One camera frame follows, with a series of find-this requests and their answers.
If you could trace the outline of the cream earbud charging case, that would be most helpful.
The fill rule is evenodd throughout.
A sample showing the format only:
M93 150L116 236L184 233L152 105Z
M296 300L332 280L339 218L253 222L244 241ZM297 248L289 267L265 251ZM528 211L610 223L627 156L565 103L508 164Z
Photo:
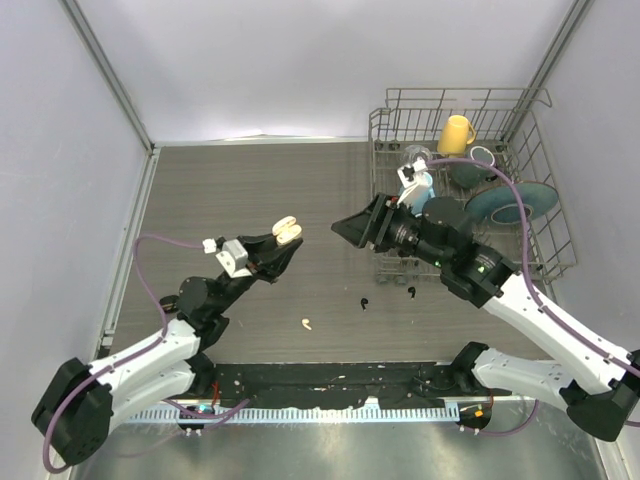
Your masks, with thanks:
M286 216L277 221L272 227L272 235L279 246L289 244L299 238L302 234L302 227L297 223L294 216Z

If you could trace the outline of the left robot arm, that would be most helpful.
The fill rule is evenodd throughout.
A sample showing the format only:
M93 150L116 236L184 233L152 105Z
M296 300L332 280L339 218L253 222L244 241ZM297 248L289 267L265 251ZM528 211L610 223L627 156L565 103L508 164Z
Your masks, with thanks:
M222 271L186 278L170 307L156 300L158 332L109 357L71 358L59 366L31 416L44 437L44 468L61 474L83 463L121 423L153 403L183 393L205 397L214 376L205 351L227 328L225 312L256 282L277 282L302 243L301 227L289 218L264 235L198 244Z

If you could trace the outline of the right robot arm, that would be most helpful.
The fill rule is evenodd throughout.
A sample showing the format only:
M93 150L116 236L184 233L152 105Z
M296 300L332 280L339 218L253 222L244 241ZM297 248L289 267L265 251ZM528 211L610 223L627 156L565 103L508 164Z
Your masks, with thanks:
M451 380L465 395L481 388L529 396L565 412L591 436L615 441L639 401L639 354L586 327L542 294L522 268L475 240L474 219L451 197L426 202L421 216L379 194L331 229L352 246L395 250L439 270L458 298L504 320L554 362L506 355L471 342L456 357Z

